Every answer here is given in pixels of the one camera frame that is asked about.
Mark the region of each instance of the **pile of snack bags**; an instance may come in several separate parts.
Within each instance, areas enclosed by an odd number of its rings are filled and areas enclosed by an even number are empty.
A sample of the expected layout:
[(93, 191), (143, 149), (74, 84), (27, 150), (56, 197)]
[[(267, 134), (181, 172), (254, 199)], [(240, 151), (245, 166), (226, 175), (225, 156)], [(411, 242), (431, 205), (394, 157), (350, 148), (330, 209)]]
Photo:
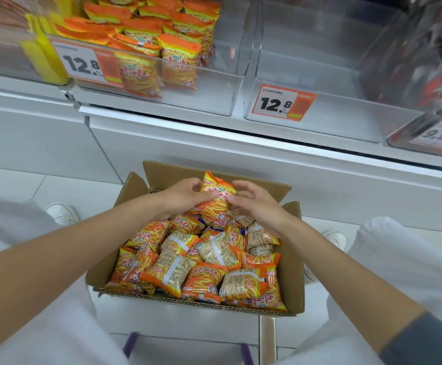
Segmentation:
[[(56, 34), (114, 48), (124, 89), (159, 98), (166, 85), (196, 90), (197, 70), (188, 65), (205, 66), (215, 52), (219, 2), (97, 0), (83, 7), (89, 19), (63, 18)], [(162, 67), (136, 54), (162, 58)]]
[(278, 238), (233, 215), (233, 186), (207, 171), (201, 191), (219, 197), (168, 221), (154, 221), (120, 248), (105, 289), (113, 292), (286, 312), (277, 280)]

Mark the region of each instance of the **gray sleeve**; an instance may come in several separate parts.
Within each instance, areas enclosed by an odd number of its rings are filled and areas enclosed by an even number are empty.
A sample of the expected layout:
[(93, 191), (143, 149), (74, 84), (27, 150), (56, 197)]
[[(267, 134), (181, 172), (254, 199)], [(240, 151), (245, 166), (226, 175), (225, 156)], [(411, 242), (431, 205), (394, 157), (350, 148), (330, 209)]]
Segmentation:
[(442, 321), (425, 313), (380, 353), (386, 365), (442, 365)]

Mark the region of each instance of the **purple chair leg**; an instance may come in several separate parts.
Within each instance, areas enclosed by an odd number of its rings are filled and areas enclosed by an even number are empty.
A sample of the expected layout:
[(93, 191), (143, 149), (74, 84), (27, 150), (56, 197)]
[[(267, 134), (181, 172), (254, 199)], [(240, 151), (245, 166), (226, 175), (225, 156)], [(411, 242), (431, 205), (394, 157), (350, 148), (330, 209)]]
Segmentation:
[(254, 365), (250, 347), (246, 343), (241, 344), (241, 357), (243, 358), (243, 363), (245, 365)]
[(127, 358), (130, 357), (131, 352), (133, 351), (133, 348), (135, 347), (136, 344), (136, 340), (139, 337), (139, 333), (138, 332), (131, 332), (130, 335), (128, 336), (128, 339), (125, 343), (125, 345), (123, 346), (123, 353), (126, 355)]

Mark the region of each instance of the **cardboard box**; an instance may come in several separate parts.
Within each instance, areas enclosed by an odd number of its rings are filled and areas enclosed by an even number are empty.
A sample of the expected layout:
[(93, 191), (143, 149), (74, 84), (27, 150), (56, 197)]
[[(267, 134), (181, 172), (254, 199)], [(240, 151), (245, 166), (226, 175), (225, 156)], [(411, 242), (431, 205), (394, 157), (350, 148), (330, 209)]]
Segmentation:
[[(156, 161), (144, 161), (143, 167), (145, 169), (146, 178), (150, 188), (147, 187), (145, 181), (136, 173), (131, 172), (127, 181), (125, 182), (115, 206), (129, 201), (138, 196), (145, 195), (149, 192), (158, 192), (167, 189), (171, 185), (175, 184), (181, 179), (189, 177), (204, 178), (205, 170), (194, 169), (185, 166), (171, 165), (163, 162)], [(270, 182), (267, 180), (260, 180), (254, 178), (248, 178), (243, 176), (237, 176), (233, 174), (226, 174), (220, 172), (214, 172), (215, 177), (222, 178), (228, 182), (232, 182), (235, 179), (250, 180), (253, 183), (259, 184), (270, 194), (280, 202), (285, 195), (291, 190), (291, 186), (287, 184)], [(300, 205), (298, 202), (289, 202), (283, 205), (283, 208), (292, 215), (300, 218)], [(139, 297), (148, 300), (171, 302), (181, 305), (208, 307), (220, 310), (237, 311), (242, 313), (254, 313), (258, 315), (268, 316), (295, 316), (296, 314), (304, 312), (304, 265), (302, 261), (292, 251), (290, 245), (281, 241), (280, 246), (275, 246), (275, 251), (282, 254), (280, 263), (278, 265), (278, 282), (280, 284), (280, 291), (282, 294), (283, 302), (289, 310), (288, 313), (279, 313), (269, 310), (258, 310), (243, 307), (231, 307), (215, 304), (207, 304), (202, 302), (190, 302), (180, 299), (147, 296), (142, 294), (121, 294), (117, 292), (110, 292), (104, 289), (104, 285), (108, 282), (109, 277), (113, 273), (118, 259), (119, 249), (111, 252), (107, 257), (94, 266), (85, 278), (88, 285), (92, 286), (95, 291), (106, 294), (114, 294), (121, 296)]]

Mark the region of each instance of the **forearm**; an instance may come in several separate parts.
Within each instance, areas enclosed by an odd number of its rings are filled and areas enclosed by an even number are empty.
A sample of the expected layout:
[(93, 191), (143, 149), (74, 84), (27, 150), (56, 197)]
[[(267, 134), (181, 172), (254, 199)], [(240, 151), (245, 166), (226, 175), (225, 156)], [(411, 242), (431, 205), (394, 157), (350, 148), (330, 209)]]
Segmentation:
[(375, 352), (424, 313), (424, 308), (296, 218), (286, 239)]
[(0, 252), (0, 343), (161, 213), (155, 195)]

